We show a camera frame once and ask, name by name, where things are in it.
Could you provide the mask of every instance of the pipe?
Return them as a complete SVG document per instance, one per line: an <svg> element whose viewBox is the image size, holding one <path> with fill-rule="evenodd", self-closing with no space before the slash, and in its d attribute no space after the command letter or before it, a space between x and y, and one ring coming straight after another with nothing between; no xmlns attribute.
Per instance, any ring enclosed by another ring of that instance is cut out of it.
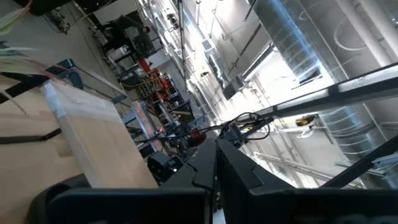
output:
<svg viewBox="0 0 398 224"><path fill-rule="evenodd" d="M377 29L392 48L392 51L398 57L398 32L395 30L393 23L388 19L387 14L375 0L359 0L359 3L361 3L369 18L371 18L374 25L376 25Z"/></svg>
<svg viewBox="0 0 398 224"><path fill-rule="evenodd" d="M358 32L359 36L368 46L379 65L382 67L390 65L392 63L391 58L388 56L387 52L384 50L372 32L368 29L359 14L355 11L355 7L348 0L336 0L336 2L348 20L351 22L355 30Z"/></svg>

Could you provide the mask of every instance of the plywood sheet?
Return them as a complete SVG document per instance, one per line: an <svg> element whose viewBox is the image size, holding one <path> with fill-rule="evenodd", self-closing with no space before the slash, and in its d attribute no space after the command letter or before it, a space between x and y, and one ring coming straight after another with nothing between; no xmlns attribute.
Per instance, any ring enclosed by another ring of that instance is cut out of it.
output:
<svg viewBox="0 0 398 224"><path fill-rule="evenodd" d="M16 84L0 75L0 88ZM39 89L15 100L28 115L10 101L0 105L0 136L43 135L59 128ZM23 223L32 199L41 191L81 169L60 134L44 142L0 145L0 223Z"/></svg>
<svg viewBox="0 0 398 224"><path fill-rule="evenodd" d="M92 187L157 187L111 102L54 82L44 93Z"/></svg>

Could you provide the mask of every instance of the metal frame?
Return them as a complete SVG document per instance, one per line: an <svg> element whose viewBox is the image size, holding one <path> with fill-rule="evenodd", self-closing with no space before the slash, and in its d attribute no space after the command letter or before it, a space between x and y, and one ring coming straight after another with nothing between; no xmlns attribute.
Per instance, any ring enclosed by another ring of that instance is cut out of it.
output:
<svg viewBox="0 0 398 224"><path fill-rule="evenodd" d="M265 118L284 118L397 96L398 63L393 63L256 113ZM246 123L256 118L253 115L242 116L237 122Z"/></svg>
<svg viewBox="0 0 398 224"><path fill-rule="evenodd" d="M384 143L377 149L373 150L364 158L360 159L358 162L355 162L352 166L338 174L336 177L330 179L328 182L323 184L321 188L325 187L336 187L341 188L355 179L357 179L362 174L366 173L369 169L373 167L373 161L383 157L388 156L398 150L398 136L388 140L388 142Z"/></svg>

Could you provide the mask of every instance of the black cable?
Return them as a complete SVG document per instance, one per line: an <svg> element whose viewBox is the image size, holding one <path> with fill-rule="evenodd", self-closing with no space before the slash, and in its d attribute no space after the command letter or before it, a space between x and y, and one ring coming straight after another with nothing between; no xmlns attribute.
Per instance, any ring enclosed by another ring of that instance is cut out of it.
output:
<svg viewBox="0 0 398 224"><path fill-rule="evenodd" d="M246 114L255 115L255 116L257 116L258 118L261 118L261 121L267 122L267 120L266 120L263 116L261 116L261 115L255 113L255 112L245 112L245 113L239 114L239 115L238 115L237 117L235 117L234 119L232 119L232 120L230 120L230 121L227 121L227 122L225 123L223 129L226 129L226 128L228 127L229 124L231 124L233 121L236 121L238 118L240 118L240 117L242 117L243 115L246 115ZM271 133L271 127L269 126L269 123L268 123L268 122L267 122L267 128L268 128L267 134L266 134L265 136L261 137L261 138L241 138L241 139L228 139L228 140L236 140L236 141L263 140L263 139L268 138L268 136L269 136L270 133Z"/></svg>
<svg viewBox="0 0 398 224"><path fill-rule="evenodd" d="M261 118L261 121L266 121L266 119L265 119L263 116L261 116L261 115L259 115L259 114L257 114L257 113L254 113L254 112L245 112L245 113L239 114L237 117L235 117L234 119L232 119L232 120L230 120L230 121L225 122L224 124L214 125L214 126L210 126L210 127L207 127L207 128L199 129L198 132L203 131L204 133L206 133L206 132L208 132L208 131L211 131L211 129L213 129L213 128L218 128L218 127L222 127L222 128L221 128L221 131L222 131L222 130L225 130L225 129L228 127L229 124L231 124L232 122L236 121L238 118L240 118L240 117L242 117L243 115L246 115L246 114L255 115L255 116L257 116L258 118ZM242 138L242 139L229 139L229 140L237 140L237 141L262 140L262 139L268 138L268 136L269 136L270 133L271 133L271 127L269 126L269 123L268 123L268 122L267 122L267 128L268 128L267 134L266 134L264 137L261 137L261 138ZM191 133L192 133L192 131L190 131L189 133L179 134L179 135L177 135L177 136L172 136L172 137L159 137L159 138L152 137L152 138L150 138L150 139L138 141L137 143L149 142L149 141L155 141L155 140L171 140L171 139L176 139L176 138L182 138L182 137L185 137L185 136L187 136L187 135L189 135L189 134L191 134Z"/></svg>
<svg viewBox="0 0 398 224"><path fill-rule="evenodd" d="M223 125L223 124L221 124L221 125L214 125L214 126L210 126L210 127L207 127L207 128L199 129L199 130L197 130L197 131L198 131L198 132L200 132L200 131L205 131L205 133L206 133L206 132L208 132L208 131L211 131L212 128L217 128L217 127L222 127L222 126L224 126L224 125ZM176 138L185 137L185 136L187 136L187 135L189 135L189 134L191 134L191 133L192 133L192 131L190 131L189 133L179 134L179 135L177 135L177 136L172 136L172 137L159 137L159 138L156 138L156 136L154 136L154 137L152 137L152 138L150 138L150 139L141 140L141 141L136 141L136 143L143 143L143 142L149 142L149 141L154 141L154 140L171 140L171 139L176 139Z"/></svg>

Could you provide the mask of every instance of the ventilation duct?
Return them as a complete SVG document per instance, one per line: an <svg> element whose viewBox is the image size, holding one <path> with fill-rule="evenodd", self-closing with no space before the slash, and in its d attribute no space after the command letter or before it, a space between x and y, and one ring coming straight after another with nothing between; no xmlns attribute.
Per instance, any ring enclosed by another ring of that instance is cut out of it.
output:
<svg viewBox="0 0 398 224"><path fill-rule="evenodd" d="M326 71L335 82L346 74L311 19L299 20L305 9L298 0L248 0L274 45L294 72L304 81ZM356 162L375 150L386 139L364 105L345 106L319 112L320 118L345 156ZM393 175L391 169L386 175ZM369 174L361 176L367 188L396 188L397 178L381 179Z"/></svg>

